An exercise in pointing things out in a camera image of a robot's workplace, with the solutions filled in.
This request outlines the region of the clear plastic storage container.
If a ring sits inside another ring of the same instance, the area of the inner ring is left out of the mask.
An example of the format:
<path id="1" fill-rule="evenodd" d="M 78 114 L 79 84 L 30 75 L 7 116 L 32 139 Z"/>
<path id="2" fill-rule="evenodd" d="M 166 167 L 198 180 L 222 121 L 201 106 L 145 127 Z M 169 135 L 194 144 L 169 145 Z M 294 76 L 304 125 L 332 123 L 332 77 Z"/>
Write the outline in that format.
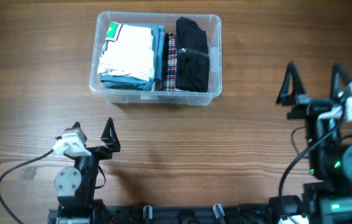
<path id="1" fill-rule="evenodd" d="M 154 24 L 165 27 L 166 32 L 176 32 L 176 20 L 186 17 L 195 21 L 206 32 L 210 56 L 208 91 L 137 91 L 114 90 L 104 87 L 97 74 L 99 57 L 104 39 L 111 22 L 131 24 Z M 180 103 L 196 106 L 209 105 L 214 97 L 222 92 L 222 24 L 215 14 L 166 14 L 148 12 L 103 11 L 96 23 L 95 41 L 91 61 L 89 88 L 94 94 L 102 96 L 107 102 L 120 103 Z"/>

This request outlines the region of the black garment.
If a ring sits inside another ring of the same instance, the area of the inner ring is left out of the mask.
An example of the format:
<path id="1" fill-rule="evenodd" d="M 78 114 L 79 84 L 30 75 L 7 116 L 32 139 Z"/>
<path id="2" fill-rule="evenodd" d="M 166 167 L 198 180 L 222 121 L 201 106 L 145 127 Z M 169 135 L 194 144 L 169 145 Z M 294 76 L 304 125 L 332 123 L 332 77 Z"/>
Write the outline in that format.
<path id="1" fill-rule="evenodd" d="M 210 59 L 206 32 L 186 17 L 176 21 L 177 70 L 175 87 L 185 91 L 208 91 Z"/>

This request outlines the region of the blue denim cloth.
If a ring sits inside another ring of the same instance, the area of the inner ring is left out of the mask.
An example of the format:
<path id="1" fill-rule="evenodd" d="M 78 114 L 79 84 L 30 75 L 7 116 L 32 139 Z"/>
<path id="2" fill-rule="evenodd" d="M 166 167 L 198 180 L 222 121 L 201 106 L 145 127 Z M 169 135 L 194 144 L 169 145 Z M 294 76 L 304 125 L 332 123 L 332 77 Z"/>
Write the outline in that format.
<path id="1" fill-rule="evenodd" d="M 148 82 L 129 78 L 129 77 L 105 77 L 100 74 L 100 82 L 103 83 L 105 88 L 118 89 L 118 90 L 137 90 L 137 91 L 151 91 L 153 84 L 161 80 L 162 73 L 162 54 L 164 50 L 165 31 L 164 26 L 152 24 L 128 24 L 141 27 L 149 27 L 154 32 L 154 52 L 155 52 L 155 73 L 154 78 Z"/>

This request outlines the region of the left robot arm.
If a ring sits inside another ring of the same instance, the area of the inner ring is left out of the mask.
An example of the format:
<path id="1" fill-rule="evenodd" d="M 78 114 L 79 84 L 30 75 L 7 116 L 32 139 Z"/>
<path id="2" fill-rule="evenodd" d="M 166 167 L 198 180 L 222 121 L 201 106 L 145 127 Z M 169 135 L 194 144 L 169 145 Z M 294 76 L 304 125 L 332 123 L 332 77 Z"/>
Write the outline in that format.
<path id="1" fill-rule="evenodd" d="M 80 123 L 64 130 L 57 138 L 53 150 L 74 161 L 55 176 L 58 208 L 49 211 L 48 223 L 115 223 L 114 216 L 103 200 L 95 199 L 95 191 L 104 187 L 97 185 L 98 174 L 102 174 L 101 160 L 108 160 L 119 152 L 121 145 L 115 132 L 114 122 L 109 118 L 101 135 L 103 146 L 88 147 L 87 137 Z"/>

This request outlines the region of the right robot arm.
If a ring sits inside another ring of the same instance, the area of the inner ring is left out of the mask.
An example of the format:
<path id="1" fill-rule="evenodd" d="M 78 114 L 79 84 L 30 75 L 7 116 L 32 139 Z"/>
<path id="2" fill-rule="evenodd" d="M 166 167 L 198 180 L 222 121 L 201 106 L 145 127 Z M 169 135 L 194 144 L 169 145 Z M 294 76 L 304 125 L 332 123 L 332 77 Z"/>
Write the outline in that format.
<path id="1" fill-rule="evenodd" d="M 304 119 L 307 147 L 298 153 L 282 174 L 278 195 L 269 199 L 270 223 L 352 223 L 352 134 L 342 135 L 343 123 L 352 122 L 352 79 L 335 64 L 330 95 L 311 98 L 293 62 L 286 68 L 276 99 L 291 106 L 288 119 Z M 284 195 L 287 176 L 308 158 L 316 182 L 303 186 L 301 197 Z"/>

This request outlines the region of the white printed shirt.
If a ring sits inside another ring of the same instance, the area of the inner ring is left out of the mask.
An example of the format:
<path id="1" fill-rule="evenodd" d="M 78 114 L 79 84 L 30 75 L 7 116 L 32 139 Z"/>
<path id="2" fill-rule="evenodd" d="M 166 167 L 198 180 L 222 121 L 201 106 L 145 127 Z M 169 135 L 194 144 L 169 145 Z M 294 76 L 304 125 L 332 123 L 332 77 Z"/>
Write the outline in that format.
<path id="1" fill-rule="evenodd" d="M 149 27 L 112 22 L 98 64 L 105 77 L 129 77 L 144 82 L 154 78 L 154 32 Z"/>

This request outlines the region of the plaid flannel shirt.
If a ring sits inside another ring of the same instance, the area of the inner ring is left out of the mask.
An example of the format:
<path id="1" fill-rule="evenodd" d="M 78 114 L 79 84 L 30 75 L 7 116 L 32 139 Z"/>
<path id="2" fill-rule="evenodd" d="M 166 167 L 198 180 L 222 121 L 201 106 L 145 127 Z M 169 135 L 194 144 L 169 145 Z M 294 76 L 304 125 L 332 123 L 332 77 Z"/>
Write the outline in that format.
<path id="1" fill-rule="evenodd" d="M 181 91 L 176 87 L 177 71 L 177 50 L 175 44 L 175 35 L 166 33 L 164 52 L 162 55 L 162 77 L 160 82 L 160 91 Z"/>

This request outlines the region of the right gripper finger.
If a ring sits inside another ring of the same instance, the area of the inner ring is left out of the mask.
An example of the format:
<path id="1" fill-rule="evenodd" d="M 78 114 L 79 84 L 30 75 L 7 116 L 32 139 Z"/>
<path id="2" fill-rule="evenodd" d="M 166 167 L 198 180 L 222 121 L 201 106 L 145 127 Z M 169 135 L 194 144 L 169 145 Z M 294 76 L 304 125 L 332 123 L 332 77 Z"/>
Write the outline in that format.
<path id="1" fill-rule="evenodd" d="M 287 65 L 284 81 L 276 99 L 276 104 L 284 106 L 296 105 L 299 101 L 299 97 L 303 95 L 306 95 L 305 88 L 303 87 L 297 67 L 294 62 L 291 61 Z"/>
<path id="2" fill-rule="evenodd" d="M 334 64 L 331 73 L 330 98 L 333 101 L 339 101 L 339 94 L 341 92 L 340 82 L 343 82 L 344 86 L 348 86 L 352 82 L 352 79 L 350 78 L 344 67 L 341 64 L 336 63 Z"/>

